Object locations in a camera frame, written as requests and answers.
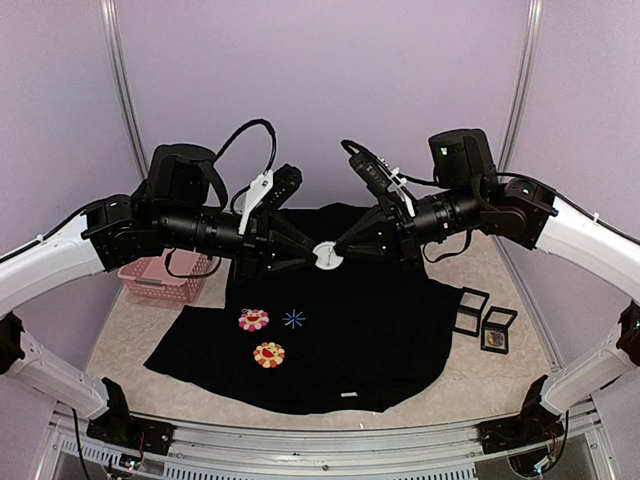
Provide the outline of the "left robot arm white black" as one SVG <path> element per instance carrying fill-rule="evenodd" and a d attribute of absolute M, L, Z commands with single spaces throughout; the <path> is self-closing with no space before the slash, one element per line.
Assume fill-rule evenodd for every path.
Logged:
<path fill-rule="evenodd" d="M 312 240 L 280 213 L 301 185 L 297 168 L 284 165 L 259 175 L 242 215 L 235 216 L 207 204 L 210 192 L 222 204 L 228 200 L 216 161 L 201 146 L 159 146 L 133 194 L 94 201 L 1 260 L 2 373 L 75 409 L 96 438 L 129 446 L 141 439 L 142 427 L 117 383 L 93 378 L 46 350 L 16 316 L 19 306 L 74 280 L 172 249 L 231 259 L 239 280 L 316 260 Z"/>

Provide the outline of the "black t-shirt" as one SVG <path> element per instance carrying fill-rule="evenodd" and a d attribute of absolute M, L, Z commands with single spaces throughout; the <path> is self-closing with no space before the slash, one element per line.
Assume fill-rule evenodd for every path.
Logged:
<path fill-rule="evenodd" d="M 232 280 L 222 308 L 184 308 L 145 365 L 278 413 L 382 412 L 441 375 L 461 297 L 424 270 L 353 259 L 330 271 L 309 266 Z M 244 331 L 243 309 L 265 310 L 269 324 Z M 306 316 L 295 330 L 282 321 L 292 309 Z M 277 368 L 254 360 L 263 342 L 285 349 Z"/>

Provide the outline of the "round blue pin badge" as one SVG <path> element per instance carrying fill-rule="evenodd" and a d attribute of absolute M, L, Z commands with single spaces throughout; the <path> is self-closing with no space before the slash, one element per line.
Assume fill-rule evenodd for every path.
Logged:
<path fill-rule="evenodd" d="M 324 271 L 337 269 L 344 261 L 344 257 L 335 250 L 335 241 L 318 243 L 312 253 L 316 256 L 315 266 Z"/>

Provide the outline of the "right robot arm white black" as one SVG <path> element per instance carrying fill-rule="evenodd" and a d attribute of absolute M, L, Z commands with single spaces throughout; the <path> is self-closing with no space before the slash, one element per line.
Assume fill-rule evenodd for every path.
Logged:
<path fill-rule="evenodd" d="M 335 251 L 416 268 L 422 246 L 479 230 L 563 258 L 628 295 L 629 306 L 604 340 L 533 382 L 518 414 L 477 426 L 484 453 L 561 436 L 567 431 L 562 414 L 639 365 L 639 243 L 535 179 L 512 174 L 500 182 L 480 129 L 446 131 L 428 143 L 441 191 L 417 199 L 398 170 L 360 144 L 342 141 L 351 168 L 378 204 L 337 240 Z"/>

